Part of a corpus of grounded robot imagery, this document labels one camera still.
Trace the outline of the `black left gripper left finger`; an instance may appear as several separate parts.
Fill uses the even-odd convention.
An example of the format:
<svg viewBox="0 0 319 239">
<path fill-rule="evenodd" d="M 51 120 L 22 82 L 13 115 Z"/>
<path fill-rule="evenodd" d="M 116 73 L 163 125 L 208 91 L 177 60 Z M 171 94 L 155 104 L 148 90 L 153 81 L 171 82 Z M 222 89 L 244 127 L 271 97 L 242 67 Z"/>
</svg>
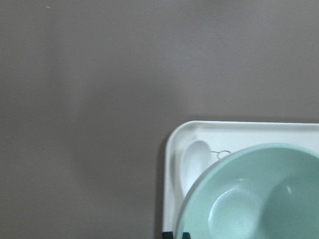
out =
<svg viewBox="0 0 319 239">
<path fill-rule="evenodd" d="M 173 232 L 162 232 L 162 239 L 173 239 Z"/>
</svg>

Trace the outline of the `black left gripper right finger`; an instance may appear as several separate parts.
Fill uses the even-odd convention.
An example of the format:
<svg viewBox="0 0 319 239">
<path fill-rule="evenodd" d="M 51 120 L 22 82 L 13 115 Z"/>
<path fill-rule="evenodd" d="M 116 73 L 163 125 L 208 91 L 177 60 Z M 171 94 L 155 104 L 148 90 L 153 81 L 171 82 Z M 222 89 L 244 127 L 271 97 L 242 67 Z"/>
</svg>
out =
<svg viewBox="0 0 319 239">
<path fill-rule="evenodd" d="M 188 233 L 188 232 L 183 232 L 183 234 L 182 234 L 182 239 L 191 239 L 190 233 Z"/>
</svg>

